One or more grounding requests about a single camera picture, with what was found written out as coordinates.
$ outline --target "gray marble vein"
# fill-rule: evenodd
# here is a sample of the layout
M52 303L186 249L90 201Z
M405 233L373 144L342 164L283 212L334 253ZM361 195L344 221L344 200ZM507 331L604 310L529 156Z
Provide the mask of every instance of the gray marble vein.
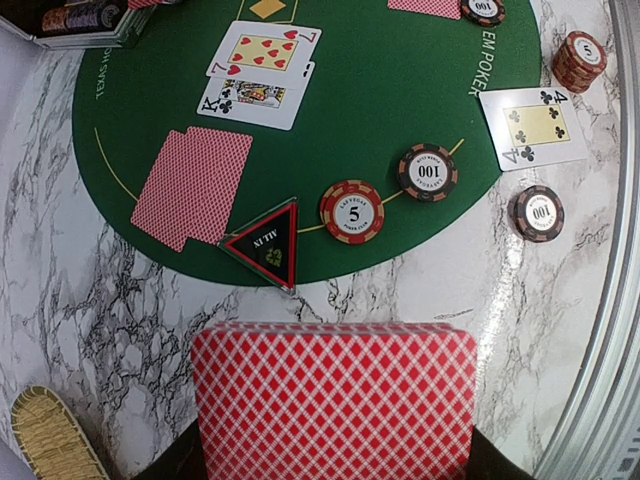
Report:
M606 45L609 68L574 97L586 162L504 174L452 226L404 255L304 285L233 288L177 274L136 252L99 215L79 177L71 105L81 54L42 53L0 154L0 438L30 384L55 389L114 478L147 466L196 418L189 345L214 322L447 321L479 342L476 422L535 468L569 396L598 307L613 234L620 106L604 0L533 2L542 84L571 30ZM544 183L569 221L524 243L506 206Z

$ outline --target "four of clubs card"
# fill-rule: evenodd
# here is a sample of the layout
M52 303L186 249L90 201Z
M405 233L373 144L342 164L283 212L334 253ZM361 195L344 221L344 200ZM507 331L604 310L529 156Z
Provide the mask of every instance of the four of clubs card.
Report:
M197 113L291 130L321 34L317 28L233 22L207 68Z
M480 93L480 102L503 172L587 158L566 89L494 90Z

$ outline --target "red checkered card back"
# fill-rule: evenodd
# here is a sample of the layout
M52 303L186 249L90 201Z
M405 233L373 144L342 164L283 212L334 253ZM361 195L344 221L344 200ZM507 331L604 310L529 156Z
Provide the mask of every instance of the red checkered card back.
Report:
M476 342L445 324L223 324L192 349L210 480L463 479Z

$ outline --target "black poker chip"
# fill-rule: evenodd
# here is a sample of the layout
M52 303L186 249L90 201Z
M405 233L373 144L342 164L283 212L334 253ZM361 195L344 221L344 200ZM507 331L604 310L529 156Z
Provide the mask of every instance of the black poker chip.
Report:
M481 27L496 27L507 18L502 0L462 0L460 10L465 17Z
M420 202L440 202L458 183L458 169L443 147L421 143L411 148L398 164L402 189Z
M513 221L529 241L549 242L560 235L565 213L560 197L549 187L534 185L516 198Z

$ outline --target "black club symbol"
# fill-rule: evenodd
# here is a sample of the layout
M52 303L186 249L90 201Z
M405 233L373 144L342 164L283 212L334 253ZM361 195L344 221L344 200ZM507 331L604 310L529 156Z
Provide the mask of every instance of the black club symbol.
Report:
M547 92L540 92L540 99L544 102L545 105L549 105L553 97L549 95Z
M522 130L520 130L516 135L516 140L520 140L522 143L527 143L527 136Z
M522 158L526 158L527 160L529 160L530 162L533 162L535 160L535 152L531 149L531 147L525 147L524 150L522 152L520 152L520 156Z
M231 100L227 100L226 102L222 102L220 104L220 110L222 110L224 113L229 113L231 111L233 102Z

